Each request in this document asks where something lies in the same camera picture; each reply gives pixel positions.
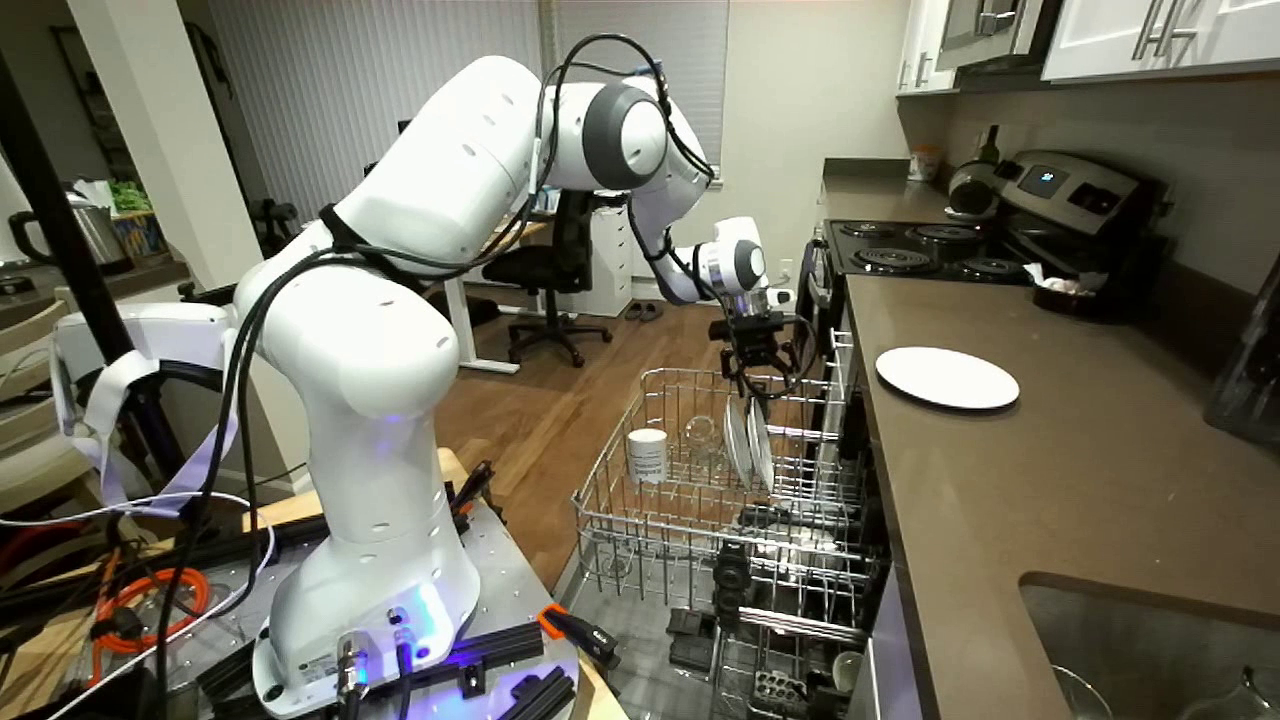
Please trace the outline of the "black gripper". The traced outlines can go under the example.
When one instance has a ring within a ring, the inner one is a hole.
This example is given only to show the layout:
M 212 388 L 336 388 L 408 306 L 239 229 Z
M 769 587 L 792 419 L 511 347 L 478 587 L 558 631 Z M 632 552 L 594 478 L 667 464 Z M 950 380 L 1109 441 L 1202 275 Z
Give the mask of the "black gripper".
M 746 378 L 749 368 L 796 372 L 801 357 L 792 345 L 780 342 L 780 328 L 783 328 L 780 312 L 718 321 L 713 337 L 726 342 L 719 372 L 726 378 Z

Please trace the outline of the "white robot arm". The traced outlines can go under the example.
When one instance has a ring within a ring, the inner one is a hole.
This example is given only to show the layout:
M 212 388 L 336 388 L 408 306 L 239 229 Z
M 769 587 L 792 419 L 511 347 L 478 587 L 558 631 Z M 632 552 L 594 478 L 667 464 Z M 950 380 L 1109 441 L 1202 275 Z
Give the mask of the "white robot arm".
M 252 647 L 252 688 L 276 720 L 443 666 L 483 597 L 437 462 L 459 342 L 406 280 L 478 263 L 527 199 L 559 191 L 626 205 L 673 302 L 746 306 L 769 288 L 749 218 L 700 245 L 673 239 L 708 185 L 700 141 L 658 81 L 558 85 L 480 55 L 344 199 L 239 280 L 237 342 L 295 388 L 329 525 L 272 593 Z

